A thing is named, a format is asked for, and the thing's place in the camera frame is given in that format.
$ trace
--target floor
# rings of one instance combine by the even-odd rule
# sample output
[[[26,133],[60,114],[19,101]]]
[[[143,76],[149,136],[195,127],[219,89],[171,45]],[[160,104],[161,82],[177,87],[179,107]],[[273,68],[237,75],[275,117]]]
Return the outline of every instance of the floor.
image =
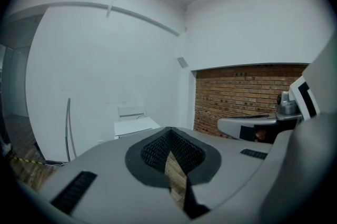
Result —
[[[13,157],[44,161],[34,146],[36,140],[28,117],[10,115],[5,118],[5,125],[13,147]],[[38,190],[44,181],[59,167],[45,166],[11,158],[9,161],[14,175],[34,190]]]
[[[18,158],[44,161],[34,146],[36,140],[28,117],[10,115],[5,117],[5,124],[13,146],[13,156]],[[58,166],[45,166],[11,158],[10,165],[16,177],[34,190],[39,190],[47,178]],[[172,153],[165,166],[165,174],[171,181],[171,197],[183,208],[186,192],[186,175],[181,170]]]

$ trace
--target wooden floor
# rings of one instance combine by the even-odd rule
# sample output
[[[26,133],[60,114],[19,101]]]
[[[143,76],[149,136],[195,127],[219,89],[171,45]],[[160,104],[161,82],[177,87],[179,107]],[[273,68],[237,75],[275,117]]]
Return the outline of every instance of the wooden floor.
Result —
[[[13,146],[13,156],[22,159],[43,161],[34,143],[36,142],[28,117],[10,115],[5,117],[5,124]],[[11,158],[10,165],[16,177],[34,190],[39,190],[47,178],[58,166],[44,166]],[[172,153],[165,166],[165,174],[171,181],[171,197],[183,208],[186,192],[186,175],[181,170]]]
[[[34,146],[36,140],[28,117],[10,115],[5,118],[6,129],[13,147],[12,157],[43,161],[43,157]],[[34,190],[38,190],[44,181],[59,167],[44,166],[11,158],[9,161],[14,175]]]

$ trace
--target exposed brick wall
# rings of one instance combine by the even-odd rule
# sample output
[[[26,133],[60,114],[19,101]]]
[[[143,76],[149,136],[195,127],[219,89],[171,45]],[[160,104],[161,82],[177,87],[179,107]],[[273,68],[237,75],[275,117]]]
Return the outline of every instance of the exposed brick wall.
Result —
[[[201,70],[196,75],[194,130],[222,136],[222,117],[276,111],[277,95],[297,80],[307,65],[253,65]]]

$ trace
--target black slot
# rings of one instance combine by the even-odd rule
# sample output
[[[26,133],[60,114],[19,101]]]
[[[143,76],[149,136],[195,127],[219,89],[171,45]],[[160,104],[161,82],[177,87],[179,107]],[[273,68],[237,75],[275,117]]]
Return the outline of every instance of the black slot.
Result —
[[[69,215],[96,177],[97,175],[90,171],[80,172],[52,201],[52,205]]]
[[[259,152],[259,151],[255,151],[251,149],[243,149],[240,153],[253,157],[253,158],[258,158],[258,159],[265,159],[266,156],[268,155],[267,153]]]

